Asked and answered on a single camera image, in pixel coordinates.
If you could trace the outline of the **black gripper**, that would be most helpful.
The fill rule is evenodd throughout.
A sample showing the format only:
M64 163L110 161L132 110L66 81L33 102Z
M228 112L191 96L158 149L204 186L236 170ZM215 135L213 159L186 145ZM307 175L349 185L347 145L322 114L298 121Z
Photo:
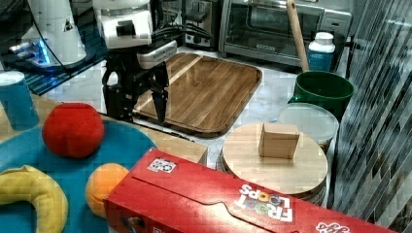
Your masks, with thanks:
M169 86L165 61L143 69L135 54L110 51L105 68L102 90L109 117L132 122L139 97L150 90L157 120L165 121Z

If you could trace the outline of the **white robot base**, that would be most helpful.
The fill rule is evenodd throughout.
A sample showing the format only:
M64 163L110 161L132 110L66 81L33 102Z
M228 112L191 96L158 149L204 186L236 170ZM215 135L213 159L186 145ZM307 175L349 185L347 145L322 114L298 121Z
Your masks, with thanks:
M70 0L1 0L1 64L5 68L72 72L89 60Z

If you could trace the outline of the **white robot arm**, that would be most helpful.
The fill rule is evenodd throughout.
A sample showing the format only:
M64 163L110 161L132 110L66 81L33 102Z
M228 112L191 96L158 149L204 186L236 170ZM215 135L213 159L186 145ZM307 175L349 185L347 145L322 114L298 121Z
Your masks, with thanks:
M152 93L157 120L166 116L169 85L166 60L177 42L157 35L157 0L92 0L108 50L102 90L109 117L131 122L141 95Z

